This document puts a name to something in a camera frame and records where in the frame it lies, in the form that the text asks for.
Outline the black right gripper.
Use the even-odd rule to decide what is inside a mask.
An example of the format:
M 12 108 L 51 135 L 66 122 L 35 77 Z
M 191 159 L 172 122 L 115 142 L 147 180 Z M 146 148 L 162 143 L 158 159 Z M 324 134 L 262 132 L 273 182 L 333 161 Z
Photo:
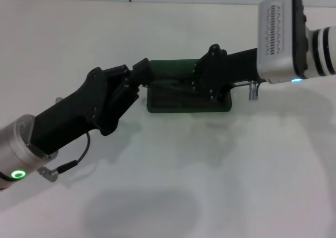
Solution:
M 131 70 L 125 64 L 106 69 L 104 76 L 114 86 L 125 86 L 128 76 L 139 86 L 149 85 L 155 80 L 148 58 L 135 64 Z M 228 54 L 218 44 L 213 44 L 193 69 L 194 89 L 211 101 L 224 102 L 231 89 L 249 85 L 252 81 L 258 84 L 263 82 L 257 72 L 256 48 Z

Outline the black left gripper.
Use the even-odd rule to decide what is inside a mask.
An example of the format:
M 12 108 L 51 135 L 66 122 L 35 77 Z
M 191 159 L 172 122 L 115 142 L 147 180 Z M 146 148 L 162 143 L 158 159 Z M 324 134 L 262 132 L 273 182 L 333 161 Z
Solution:
M 30 143 L 50 155 L 93 129 L 107 136 L 138 97 L 128 67 L 94 68 L 79 89 L 35 117 Z

